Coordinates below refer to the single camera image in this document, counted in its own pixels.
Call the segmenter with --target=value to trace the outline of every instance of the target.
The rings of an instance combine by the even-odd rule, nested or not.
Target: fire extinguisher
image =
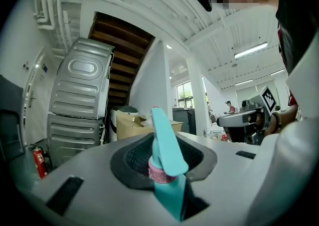
[[[35,167],[38,170],[38,174],[40,178],[43,179],[48,174],[45,166],[43,150],[38,147],[35,147],[33,151],[33,158],[35,162]]]

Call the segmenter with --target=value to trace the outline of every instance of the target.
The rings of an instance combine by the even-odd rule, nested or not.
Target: ceiling light
[[[244,83],[247,83],[247,82],[251,82],[251,81],[253,81],[253,80],[254,80],[254,79],[246,80],[246,81],[243,81],[243,82],[239,82],[239,83],[236,83],[235,86],[240,85],[240,84],[244,84]]]
[[[282,70],[280,70],[280,71],[278,71],[278,72],[274,72],[274,73],[272,73],[270,76],[275,75],[275,74],[280,73],[280,72],[283,72],[283,71],[285,71],[285,69],[282,69]]]
[[[251,47],[251,48],[249,48],[249,49],[247,49],[247,50],[245,50],[243,52],[236,53],[236,54],[234,54],[234,56],[235,56],[235,58],[239,58],[241,56],[253,53],[253,52],[257,51],[257,50],[266,48],[267,46],[268,46],[268,43],[265,41],[265,42],[260,43],[260,44],[258,44],[256,46],[253,46],[253,47]]]

